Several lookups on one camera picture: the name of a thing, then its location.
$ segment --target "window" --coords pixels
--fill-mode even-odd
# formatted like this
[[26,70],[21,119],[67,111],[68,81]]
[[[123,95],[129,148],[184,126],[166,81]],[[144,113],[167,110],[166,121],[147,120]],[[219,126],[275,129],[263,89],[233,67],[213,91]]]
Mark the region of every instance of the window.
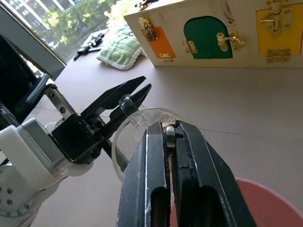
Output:
[[20,6],[17,0],[0,2],[9,4],[10,10],[65,62],[91,33],[107,28],[111,8],[117,4],[117,0],[27,0]]

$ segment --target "clear plastic lid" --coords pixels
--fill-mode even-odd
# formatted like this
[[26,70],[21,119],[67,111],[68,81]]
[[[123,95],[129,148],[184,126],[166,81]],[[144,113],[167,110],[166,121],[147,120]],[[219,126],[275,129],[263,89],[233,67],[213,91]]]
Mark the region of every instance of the clear plastic lid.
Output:
[[146,108],[130,115],[118,128],[112,146],[112,159],[120,180],[127,163],[131,160],[145,130],[156,122],[165,127],[181,118],[175,113],[158,108]]

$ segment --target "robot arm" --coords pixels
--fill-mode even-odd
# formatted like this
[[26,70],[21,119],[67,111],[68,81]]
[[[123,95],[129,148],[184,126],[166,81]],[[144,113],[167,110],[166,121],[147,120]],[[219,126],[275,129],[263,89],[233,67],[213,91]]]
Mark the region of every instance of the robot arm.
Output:
[[[48,85],[45,94],[62,115],[62,120],[50,130],[35,119],[19,125],[14,116],[0,106],[3,128],[0,150],[9,160],[0,166],[1,226],[30,226],[41,204],[63,179],[89,171],[101,149],[111,158],[109,138],[126,117],[137,110],[151,85],[131,96],[133,102],[124,95],[129,97],[144,80],[145,77],[132,79],[106,91],[80,115],[55,85]],[[105,124],[99,115],[114,108],[110,121]],[[121,169],[126,167],[127,159],[118,151],[117,160]]]

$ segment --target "yellow door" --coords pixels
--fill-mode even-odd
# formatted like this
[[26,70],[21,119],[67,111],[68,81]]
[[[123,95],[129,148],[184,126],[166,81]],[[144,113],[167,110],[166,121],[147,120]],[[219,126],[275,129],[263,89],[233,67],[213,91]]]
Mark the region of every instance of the yellow door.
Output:
[[303,4],[282,7],[281,21],[284,17],[290,23],[280,22],[280,31],[274,34],[268,30],[268,13],[271,9],[259,10],[257,14],[257,29],[259,55],[267,56],[270,50],[289,50],[289,54],[300,54],[303,32]]

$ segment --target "green door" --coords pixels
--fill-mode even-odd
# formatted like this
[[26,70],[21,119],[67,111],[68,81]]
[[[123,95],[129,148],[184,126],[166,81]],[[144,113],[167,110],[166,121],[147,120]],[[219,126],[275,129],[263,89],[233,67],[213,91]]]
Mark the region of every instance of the green door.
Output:
[[222,32],[228,37],[225,24],[217,18],[196,17],[190,19],[184,25],[186,40],[193,41],[197,53],[193,53],[194,59],[224,59],[232,58],[232,49],[229,42],[228,51],[221,51],[218,46],[217,34]]

